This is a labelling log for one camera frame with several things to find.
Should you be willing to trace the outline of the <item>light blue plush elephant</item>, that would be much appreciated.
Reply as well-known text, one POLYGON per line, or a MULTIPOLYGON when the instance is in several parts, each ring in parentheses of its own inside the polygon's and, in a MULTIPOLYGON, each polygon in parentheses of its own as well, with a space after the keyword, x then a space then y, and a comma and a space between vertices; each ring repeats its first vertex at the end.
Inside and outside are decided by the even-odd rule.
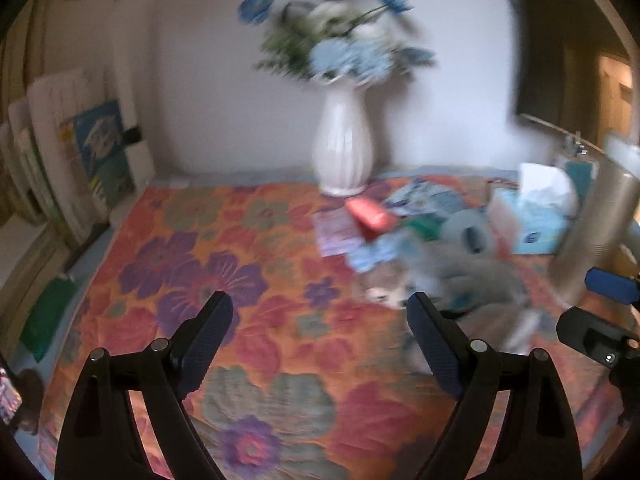
POLYGON ((409 289, 424 292, 466 336, 521 356, 533 349, 541 312, 512 264, 443 242, 425 243, 402 260, 409 289))

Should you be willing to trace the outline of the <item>Dafi blue white bag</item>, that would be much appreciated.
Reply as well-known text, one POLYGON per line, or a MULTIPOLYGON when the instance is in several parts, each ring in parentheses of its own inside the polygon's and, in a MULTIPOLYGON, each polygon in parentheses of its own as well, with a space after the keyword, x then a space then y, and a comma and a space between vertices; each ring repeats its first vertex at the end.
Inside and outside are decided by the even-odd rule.
POLYGON ((384 200, 384 206, 398 217, 431 214, 441 219, 468 208, 462 195, 453 188, 419 179, 398 188, 384 200))

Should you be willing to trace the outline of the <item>brown plush bear with bow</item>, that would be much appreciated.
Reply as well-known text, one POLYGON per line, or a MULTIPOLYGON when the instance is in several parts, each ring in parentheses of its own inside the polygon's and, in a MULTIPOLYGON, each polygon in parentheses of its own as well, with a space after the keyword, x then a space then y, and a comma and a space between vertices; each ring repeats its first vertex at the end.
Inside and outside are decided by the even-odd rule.
POLYGON ((356 273, 356 295, 390 310, 404 310, 415 292, 438 289, 420 243, 393 247, 364 244, 346 255, 346 263, 356 273))

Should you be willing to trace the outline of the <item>orange pink soft pack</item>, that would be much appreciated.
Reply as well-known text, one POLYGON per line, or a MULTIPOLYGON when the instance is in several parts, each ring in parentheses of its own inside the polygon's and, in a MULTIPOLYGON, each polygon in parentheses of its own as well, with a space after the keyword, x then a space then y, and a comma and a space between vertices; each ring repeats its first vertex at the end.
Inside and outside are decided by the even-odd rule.
POLYGON ((385 207, 363 196, 348 198, 345 206, 357 223, 363 228, 367 240, 393 231, 398 226, 399 219, 385 207))

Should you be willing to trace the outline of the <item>purple wet wipes pack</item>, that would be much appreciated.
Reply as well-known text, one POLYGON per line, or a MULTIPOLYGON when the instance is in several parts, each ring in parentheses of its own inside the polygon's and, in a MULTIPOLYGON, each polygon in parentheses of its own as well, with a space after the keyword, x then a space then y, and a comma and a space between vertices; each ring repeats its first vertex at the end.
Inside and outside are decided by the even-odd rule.
POLYGON ((346 207, 312 215, 314 235, 322 258, 347 254, 364 243, 355 218, 346 207))

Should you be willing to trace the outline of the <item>light blue tape roll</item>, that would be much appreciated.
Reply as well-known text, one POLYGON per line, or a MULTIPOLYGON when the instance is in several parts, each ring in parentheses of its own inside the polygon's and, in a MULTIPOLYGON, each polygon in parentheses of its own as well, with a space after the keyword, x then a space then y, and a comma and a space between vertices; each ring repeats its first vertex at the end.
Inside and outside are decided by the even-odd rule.
POLYGON ((444 221, 439 239, 471 255, 495 255, 497 243, 487 217, 477 209, 465 209, 444 221))

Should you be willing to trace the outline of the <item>blue tissue box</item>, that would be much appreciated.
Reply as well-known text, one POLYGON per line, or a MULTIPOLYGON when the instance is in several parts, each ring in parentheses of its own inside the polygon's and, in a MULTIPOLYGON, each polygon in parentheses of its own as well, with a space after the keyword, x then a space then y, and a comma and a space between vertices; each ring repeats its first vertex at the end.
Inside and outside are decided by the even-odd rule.
POLYGON ((523 162, 518 187, 495 188, 490 223, 512 255, 553 255, 579 211, 575 185, 555 166, 523 162))

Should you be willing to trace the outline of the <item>pen holder cup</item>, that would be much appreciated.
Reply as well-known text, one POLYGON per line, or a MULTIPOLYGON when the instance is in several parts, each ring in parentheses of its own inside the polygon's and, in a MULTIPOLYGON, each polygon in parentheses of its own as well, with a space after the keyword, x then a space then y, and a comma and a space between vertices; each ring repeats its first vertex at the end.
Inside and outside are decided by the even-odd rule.
POLYGON ((597 177, 599 163, 592 157, 580 132, 565 137, 563 148, 556 158, 556 166, 568 175, 574 184, 578 200, 583 203, 597 177))

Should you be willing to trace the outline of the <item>green packet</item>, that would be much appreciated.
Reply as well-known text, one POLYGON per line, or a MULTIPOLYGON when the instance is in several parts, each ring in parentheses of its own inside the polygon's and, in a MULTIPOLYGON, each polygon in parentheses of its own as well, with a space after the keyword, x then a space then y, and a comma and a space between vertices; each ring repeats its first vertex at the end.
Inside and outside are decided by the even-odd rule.
POLYGON ((55 278, 43 289, 21 333, 21 343, 39 363, 47 354, 77 286, 70 278, 55 278))

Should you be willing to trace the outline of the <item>stacked flat books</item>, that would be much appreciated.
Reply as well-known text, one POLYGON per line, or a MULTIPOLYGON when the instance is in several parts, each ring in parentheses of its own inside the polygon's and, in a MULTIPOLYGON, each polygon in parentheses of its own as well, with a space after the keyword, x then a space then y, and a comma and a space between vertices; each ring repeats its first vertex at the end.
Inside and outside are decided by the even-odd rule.
POLYGON ((70 250, 52 226, 33 226, 14 214, 1 227, 1 352, 10 356, 29 313, 70 250))

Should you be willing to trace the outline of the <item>floral woven table cloth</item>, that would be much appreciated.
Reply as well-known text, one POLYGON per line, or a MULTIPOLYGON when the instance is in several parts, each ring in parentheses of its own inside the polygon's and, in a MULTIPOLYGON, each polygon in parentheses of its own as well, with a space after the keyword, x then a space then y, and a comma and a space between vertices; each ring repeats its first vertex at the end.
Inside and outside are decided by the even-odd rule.
POLYGON ((41 410, 43 463, 91 350, 142 350, 222 290, 234 319, 184 406, 226 477, 413 478, 454 404, 405 361, 405 315, 319 255, 312 217, 337 206, 311 183, 148 188, 70 326, 41 410))

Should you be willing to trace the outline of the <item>white books stack upright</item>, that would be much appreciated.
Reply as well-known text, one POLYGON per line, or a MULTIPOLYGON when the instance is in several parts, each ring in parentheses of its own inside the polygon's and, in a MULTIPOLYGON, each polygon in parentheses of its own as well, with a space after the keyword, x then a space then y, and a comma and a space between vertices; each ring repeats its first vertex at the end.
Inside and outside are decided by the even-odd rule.
POLYGON ((32 135, 43 170, 70 235, 84 244, 99 215, 81 167, 73 119, 108 97, 106 69, 75 68, 35 79, 26 91, 32 135))

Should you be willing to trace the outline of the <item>white ribbed ceramic vase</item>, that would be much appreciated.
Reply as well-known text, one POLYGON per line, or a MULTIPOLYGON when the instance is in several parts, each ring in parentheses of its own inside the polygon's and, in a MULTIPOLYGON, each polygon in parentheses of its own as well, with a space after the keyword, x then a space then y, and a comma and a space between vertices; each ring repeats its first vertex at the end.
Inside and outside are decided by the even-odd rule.
POLYGON ((312 168, 320 191, 334 197, 362 193, 374 164, 374 142, 364 106, 366 85, 350 77, 326 83, 312 168))

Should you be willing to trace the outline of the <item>blue white artificial flower bouquet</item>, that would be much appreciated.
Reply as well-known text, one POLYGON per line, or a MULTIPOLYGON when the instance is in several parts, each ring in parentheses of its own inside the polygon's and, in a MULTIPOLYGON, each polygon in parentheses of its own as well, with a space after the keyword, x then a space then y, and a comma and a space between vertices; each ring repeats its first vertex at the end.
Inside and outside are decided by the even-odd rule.
POLYGON ((347 0, 243 0, 238 19, 267 26, 256 70, 302 81, 382 84, 395 74, 430 66, 436 54, 406 44, 384 27, 412 11, 410 0, 375 0, 360 10, 347 0))

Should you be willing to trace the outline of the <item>white pole lamp stand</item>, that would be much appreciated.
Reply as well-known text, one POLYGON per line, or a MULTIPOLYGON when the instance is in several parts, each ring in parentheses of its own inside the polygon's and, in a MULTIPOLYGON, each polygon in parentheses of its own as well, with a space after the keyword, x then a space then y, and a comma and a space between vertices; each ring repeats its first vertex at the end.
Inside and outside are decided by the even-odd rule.
POLYGON ((129 165, 134 189, 140 194, 155 174, 155 166, 149 145, 143 139, 139 124, 134 77, 130 67, 128 41, 124 20, 118 16, 120 3, 115 1, 114 15, 110 18, 110 38, 112 43, 113 72, 122 125, 125 130, 125 154, 129 165))

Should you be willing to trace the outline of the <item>black wall television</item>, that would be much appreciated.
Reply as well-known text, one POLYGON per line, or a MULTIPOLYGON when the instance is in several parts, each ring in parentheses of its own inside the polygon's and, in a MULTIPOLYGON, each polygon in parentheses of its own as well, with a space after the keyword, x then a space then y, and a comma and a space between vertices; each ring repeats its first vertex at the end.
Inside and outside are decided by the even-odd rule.
POLYGON ((609 133, 637 140, 638 54, 608 3, 509 1, 520 34, 515 114, 597 146, 609 133))

